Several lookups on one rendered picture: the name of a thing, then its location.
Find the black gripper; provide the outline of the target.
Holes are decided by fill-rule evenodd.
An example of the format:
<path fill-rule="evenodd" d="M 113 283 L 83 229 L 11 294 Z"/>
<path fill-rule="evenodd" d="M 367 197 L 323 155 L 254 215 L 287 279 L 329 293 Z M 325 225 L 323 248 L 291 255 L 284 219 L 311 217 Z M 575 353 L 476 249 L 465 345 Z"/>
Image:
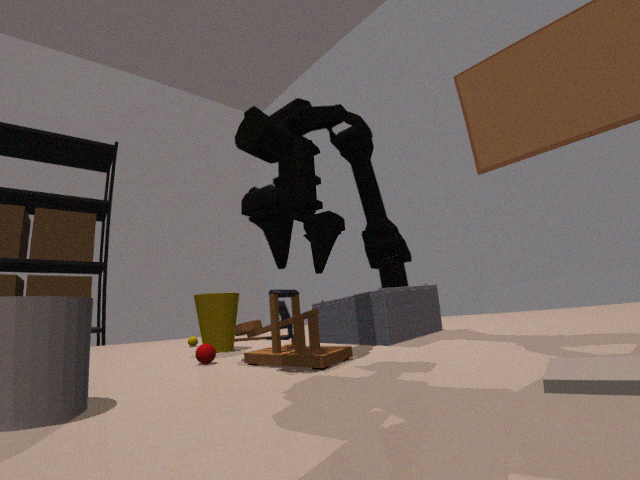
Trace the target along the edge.
<path fill-rule="evenodd" d="M 274 186 L 247 193 L 241 201 L 242 214 L 262 229 L 278 269 L 286 268 L 294 220 L 303 222 L 316 274 L 323 273 L 338 235 L 345 230 L 340 215 L 331 211 L 314 214 L 323 209 L 317 200 L 318 184 L 321 178 L 312 167 L 288 165 L 278 171 Z"/>

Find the red ball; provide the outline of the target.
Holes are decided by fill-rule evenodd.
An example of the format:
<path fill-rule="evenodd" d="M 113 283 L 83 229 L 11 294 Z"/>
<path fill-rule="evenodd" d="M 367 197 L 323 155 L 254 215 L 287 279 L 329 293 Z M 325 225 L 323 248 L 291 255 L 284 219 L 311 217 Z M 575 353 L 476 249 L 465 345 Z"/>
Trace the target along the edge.
<path fill-rule="evenodd" d="M 216 357 L 214 346 L 205 343 L 196 349 L 196 359 L 202 364 L 210 364 Z"/>

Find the grey cylinder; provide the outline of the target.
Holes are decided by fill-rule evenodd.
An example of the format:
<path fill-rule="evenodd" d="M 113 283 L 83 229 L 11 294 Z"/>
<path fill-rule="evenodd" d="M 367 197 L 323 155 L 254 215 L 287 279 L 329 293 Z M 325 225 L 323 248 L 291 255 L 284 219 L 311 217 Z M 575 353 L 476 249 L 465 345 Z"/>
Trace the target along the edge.
<path fill-rule="evenodd" d="M 0 432 L 88 409 L 93 298 L 0 297 Z"/>

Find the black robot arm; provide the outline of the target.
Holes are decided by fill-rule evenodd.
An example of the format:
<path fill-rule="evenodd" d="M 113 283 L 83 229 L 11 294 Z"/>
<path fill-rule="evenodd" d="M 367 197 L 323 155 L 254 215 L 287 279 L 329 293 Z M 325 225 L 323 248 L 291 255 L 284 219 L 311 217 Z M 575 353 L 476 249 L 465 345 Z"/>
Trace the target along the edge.
<path fill-rule="evenodd" d="M 332 128 L 343 121 L 352 126 L 336 135 Z M 351 163 L 367 220 L 362 237 L 371 268 L 380 270 L 383 288 L 408 286 L 404 263 L 411 262 L 411 252 L 397 226 L 386 216 L 370 160 L 373 134 L 361 116 L 340 104 L 311 106 L 301 98 L 270 116 L 254 106 L 244 112 L 235 142 L 238 149 L 260 160 L 279 161 L 279 170 L 293 164 L 315 170 L 314 155 L 320 149 L 302 135 L 322 129 L 329 130 L 331 143 Z"/>

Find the yellow tapered cup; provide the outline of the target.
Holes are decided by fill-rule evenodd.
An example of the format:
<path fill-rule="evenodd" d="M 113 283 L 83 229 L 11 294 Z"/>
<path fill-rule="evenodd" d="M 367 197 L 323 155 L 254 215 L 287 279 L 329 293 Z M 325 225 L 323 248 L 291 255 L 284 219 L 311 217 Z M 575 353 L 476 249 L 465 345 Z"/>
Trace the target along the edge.
<path fill-rule="evenodd" d="M 202 344 L 214 346 L 217 352 L 234 348 L 239 293 L 194 295 Z"/>

